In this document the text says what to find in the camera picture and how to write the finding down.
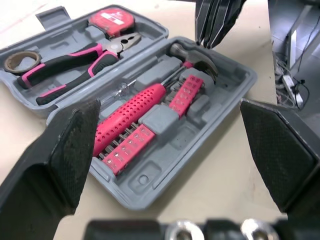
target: power strip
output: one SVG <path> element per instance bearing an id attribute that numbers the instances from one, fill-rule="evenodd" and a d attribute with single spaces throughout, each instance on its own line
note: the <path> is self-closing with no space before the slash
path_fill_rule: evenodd
<path id="1" fill-rule="evenodd" d="M 297 104 L 299 108 L 301 108 L 304 105 L 304 100 L 302 99 L 299 92 L 297 94 L 294 94 L 294 92 L 292 91 L 292 87 L 295 86 L 295 83 L 292 80 L 292 78 L 289 75 L 283 75 L 282 83 L 285 86 L 285 89 L 289 93 L 289 96 L 293 100 L 293 102 Z"/>

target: pink and black pliers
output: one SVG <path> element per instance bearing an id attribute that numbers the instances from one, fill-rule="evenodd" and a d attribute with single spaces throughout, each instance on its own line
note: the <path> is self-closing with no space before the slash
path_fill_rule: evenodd
<path id="1" fill-rule="evenodd" d="M 140 40 L 141 35 L 135 32 L 114 38 L 108 44 L 90 43 L 76 52 L 39 64 L 20 76 L 17 82 L 22 88 L 29 89 L 52 75 L 93 62 L 87 71 L 75 80 L 51 89 L 36 98 L 38 105 L 45 105 L 92 78 L 105 67 L 118 62 L 119 54 L 137 44 Z"/>

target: beige table surface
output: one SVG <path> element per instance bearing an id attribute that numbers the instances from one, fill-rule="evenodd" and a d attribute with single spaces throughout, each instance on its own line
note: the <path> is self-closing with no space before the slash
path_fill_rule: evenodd
<path id="1" fill-rule="evenodd" d="M 170 38 L 194 39 L 195 4 L 191 2 L 19 0 L 5 3 L 0 10 L 4 20 L 0 21 L 0 48 L 42 32 L 35 13 L 64 6 L 75 19 L 115 2 L 166 26 Z M 216 51 L 257 72 L 258 81 L 248 98 L 276 102 L 267 0 L 247 0 L 236 25 Z M 0 83 L 0 183 L 44 128 L 45 121 L 22 106 Z M 91 219 L 157 218 L 172 222 L 188 218 L 200 222 L 224 217 L 240 222 L 249 217 L 272 221 L 280 215 L 254 165 L 237 107 L 145 211 L 125 209 L 89 174 L 75 216 L 60 222 L 54 239 L 81 239 Z"/>

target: red tape measure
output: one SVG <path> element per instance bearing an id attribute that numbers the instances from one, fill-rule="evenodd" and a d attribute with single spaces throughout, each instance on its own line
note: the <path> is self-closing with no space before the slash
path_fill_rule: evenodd
<path id="1" fill-rule="evenodd" d="M 134 16 L 120 8 L 107 8 L 89 19 L 89 24 L 105 31 L 110 38 L 119 37 L 121 32 L 135 25 Z"/>

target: tool case latch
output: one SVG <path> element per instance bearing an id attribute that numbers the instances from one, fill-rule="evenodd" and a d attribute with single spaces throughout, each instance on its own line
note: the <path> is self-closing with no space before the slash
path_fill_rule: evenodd
<path id="1" fill-rule="evenodd" d="M 41 12 L 35 15 L 45 30 L 48 30 L 56 25 L 61 25 L 71 20 L 67 10 L 63 6 L 58 6 L 53 9 Z"/>

